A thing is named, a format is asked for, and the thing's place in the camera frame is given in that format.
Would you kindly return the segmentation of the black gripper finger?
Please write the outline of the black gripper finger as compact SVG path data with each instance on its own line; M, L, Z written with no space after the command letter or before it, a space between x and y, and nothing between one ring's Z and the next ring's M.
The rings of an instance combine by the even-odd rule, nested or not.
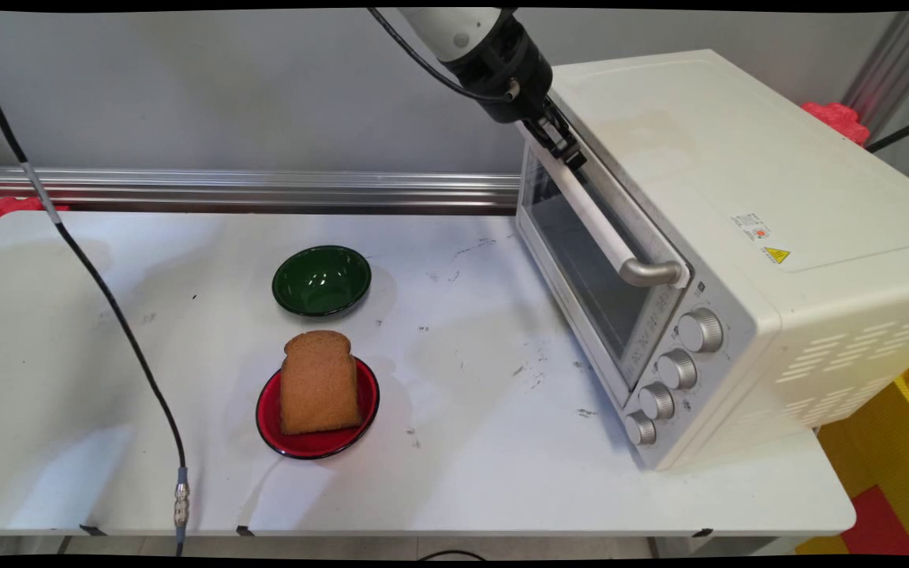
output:
M574 158L574 133L565 118L524 118L526 132L563 164Z
M570 171L581 169L587 158L581 150L574 130L571 129L569 120L549 96L545 97L542 114L542 130L549 139L546 150Z

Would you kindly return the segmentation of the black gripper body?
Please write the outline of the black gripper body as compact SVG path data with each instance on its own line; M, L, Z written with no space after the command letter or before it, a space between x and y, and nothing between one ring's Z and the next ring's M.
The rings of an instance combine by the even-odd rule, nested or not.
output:
M544 116L552 66L512 9L499 10L480 42L454 61L444 62L443 67L462 88L488 97L479 104L501 125Z

